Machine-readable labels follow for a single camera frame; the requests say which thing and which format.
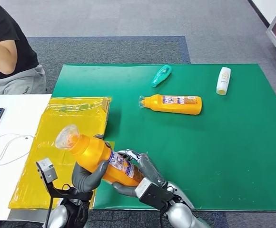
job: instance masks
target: white wall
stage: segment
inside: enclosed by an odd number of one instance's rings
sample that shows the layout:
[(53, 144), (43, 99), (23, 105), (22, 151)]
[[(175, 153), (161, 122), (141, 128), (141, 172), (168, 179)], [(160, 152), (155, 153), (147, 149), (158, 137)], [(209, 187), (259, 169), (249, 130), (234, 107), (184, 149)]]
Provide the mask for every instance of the white wall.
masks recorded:
[(252, 0), (270, 24), (276, 16), (276, 0)]

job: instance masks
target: white table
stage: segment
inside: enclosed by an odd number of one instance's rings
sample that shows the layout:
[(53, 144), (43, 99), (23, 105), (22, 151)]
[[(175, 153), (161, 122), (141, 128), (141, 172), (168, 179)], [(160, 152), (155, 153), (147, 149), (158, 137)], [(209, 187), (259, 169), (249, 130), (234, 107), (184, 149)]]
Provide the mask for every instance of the white table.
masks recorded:
[[(48, 103), (51, 95), (0, 95), (0, 108), (5, 108), (0, 120), (0, 135), (20, 134), (35, 136), (41, 115)], [(0, 154), (4, 147), (15, 135), (0, 138)], [(6, 163), (24, 155), (30, 150), (31, 138), (19, 138), (8, 146), (0, 163)], [(43, 221), (47, 210), (36, 211), (10, 210), (8, 208), (28, 155), (15, 162), (0, 166), (0, 220), (23, 219)]]

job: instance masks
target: white cable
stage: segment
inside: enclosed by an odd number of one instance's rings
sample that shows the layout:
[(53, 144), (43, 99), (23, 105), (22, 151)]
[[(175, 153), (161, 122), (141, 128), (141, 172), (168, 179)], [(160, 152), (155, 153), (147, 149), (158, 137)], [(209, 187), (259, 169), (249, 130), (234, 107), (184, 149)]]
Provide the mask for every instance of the white cable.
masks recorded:
[[(17, 137), (14, 138), (14, 139), (11, 139), (10, 140), (9, 142), (8, 142), (5, 147), (4, 149), (2, 150), (2, 152), (0, 154), (0, 161), (4, 157), (4, 155), (6, 153), (7, 149), (8, 148), (8, 146), (15, 141), (16, 139), (19, 139), (19, 138), (22, 138), (22, 137), (24, 137), (25, 139), (28, 139), (28, 137), (31, 137), (32, 139), (33, 139), (34, 137), (32, 136), (32, 135), (20, 135), (20, 134), (14, 134), (14, 133), (9, 133), (9, 134), (3, 134), (3, 135), (1, 135), (1, 137), (3, 137), (3, 136), (6, 136), (6, 135), (17, 135)], [(16, 159), (14, 159), (14, 160), (11, 160), (11, 161), (9, 161), (9, 162), (6, 162), (6, 163), (4, 163), (4, 164), (0, 164), (0, 166), (2, 166), (2, 165), (7, 165), (7, 164), (10, 164), (10, 163), (12, 163), (12, 162), (14, 162), (14, 161), (17, 161), (18, 159), (20, 159), (27, 154), (28, 154), (29, 152), (27, 152), (26, 154), (24, 154), (20, 157), (18, 157), (18, 158), (16, 158)]]

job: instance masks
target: teal correction tape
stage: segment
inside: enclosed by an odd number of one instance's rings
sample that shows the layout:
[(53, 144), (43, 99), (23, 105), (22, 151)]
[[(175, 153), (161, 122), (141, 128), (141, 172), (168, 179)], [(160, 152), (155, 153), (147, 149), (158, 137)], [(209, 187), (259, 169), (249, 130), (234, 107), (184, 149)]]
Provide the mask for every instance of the teal correction tape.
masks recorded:
[(163, 68), (159, 70), (155, 77), (153, 77), (151, 86), (157, 87), (158, 84), (166, 80), (171, 73), (172, 67), (169, 65), (164, 65)]

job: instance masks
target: gray pants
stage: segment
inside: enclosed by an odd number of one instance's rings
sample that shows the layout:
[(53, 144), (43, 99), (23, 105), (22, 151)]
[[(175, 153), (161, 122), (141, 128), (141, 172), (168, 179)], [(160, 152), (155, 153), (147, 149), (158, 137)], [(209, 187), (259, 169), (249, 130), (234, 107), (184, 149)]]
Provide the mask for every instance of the gray pants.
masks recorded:
[(42, 65), (0, 79), (2, 94), (44, 94), (46, 78)]

